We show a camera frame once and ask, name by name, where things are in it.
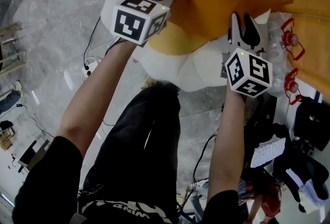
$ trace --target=black bag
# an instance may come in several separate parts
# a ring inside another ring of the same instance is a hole
[[[323,151],[330,140],[330,107],[308,97],[301,102],[295,116],[294,136]]]

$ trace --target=forearm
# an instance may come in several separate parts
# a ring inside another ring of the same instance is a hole
[[[135,47],[131,42],[124,42],[112,48],[79,88],[64,113],[58,135],[73,142],[83,157],[104,119]]]
[[[227,85],[225,106],[214,145],[208,200],[226,190],[237,190],[244,159],[244,101]]]

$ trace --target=tile floor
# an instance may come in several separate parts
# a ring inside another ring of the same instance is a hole
[[[13,0],[2,25],[20,21],[23,30],[19,43],[27,50],[27,67],[9,75],[3,87],[20,79],[22,98],[39,123],[56,134],[61,117],[81,85],[83,53],[100,15],[104,0]],[[88,57],[101,59],[113,37],[99,23]],[[140,91],[145,71],[131,59],[123,73],[105,116],[114,124],[125,106]],[[207,139],[215,132],[221,117],[225,88],[180,92],[181,137],[178,149],[177,190],[184,193]],[[102,124],[88,150],[81,170],[81,183],[92,166],[111,126]],[[196,172],[197,179],[208,176],[212,143],[205,151]]]

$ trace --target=white object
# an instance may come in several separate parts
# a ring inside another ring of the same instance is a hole
[[[113,9],[110,32],[142,45],[162,30],[169,13],[169,7],[151,0],[120,0]]]
[[[101,19],[110,31],[113,8],[118,0],[105,0]],[[257,24],[267,23],[269,12],[255,19]],[[182,56],[164,55],[152,49],[147,42],[137,47],[132,55],[139,61],[147,74],[157,80],[166,80],[181,90],[191,92],[205,87],[224,86],[225,78],[220,77],[222,48],[229,46],[227,35],[203,45],[195,52]]]
[[[246,50],[236,48],[225,66],[233,91],[255,98],[272,86],[272,64]]]
[[[299,188],[301,188],[302,186],[304,186],[303,181],[300,179],[299,176],[297,176],[297,175],[295,174],[294,171],[292,171],[291,168],[290,168],[290,169],[286,169],[285,172],[291,177],[291,179],[297,184],[297,186],[298,186]]]
[[[300,204],[307,214],[324,207],[325,201],[320,199],[314,189],[313,181],[309,179],[299,190]]]
[[[97,66],[100,62],[101,62],[101,60],[94,59],[94,62],[92,62],[90,64],[86,64],[86,66],[88,66],[88,70],[86,70],[85,67],[82,68],[82,73],[83,73],[84,77],[88,78],[90,76],[90,74],[92,74],[94,72],[94,70],[97,68]]]
[[[260,143],[258,148],[254,149],[251,161],[251,168],[263,165],[276,157],[280,156],[285,149],[285,138],[273,137],[264,143]]]

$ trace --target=plastic bag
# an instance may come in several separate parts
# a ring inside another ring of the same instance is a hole
[[[269,62],[273,64],[273,84],[267,91],[274,97],[281,97],[285,94],[285,77],[291,70],[291,65],[287,59],[288,52],[282,41],[282,25],[291,18],[289,13],[271,13],[267,23],[268,26],[268,47]]]

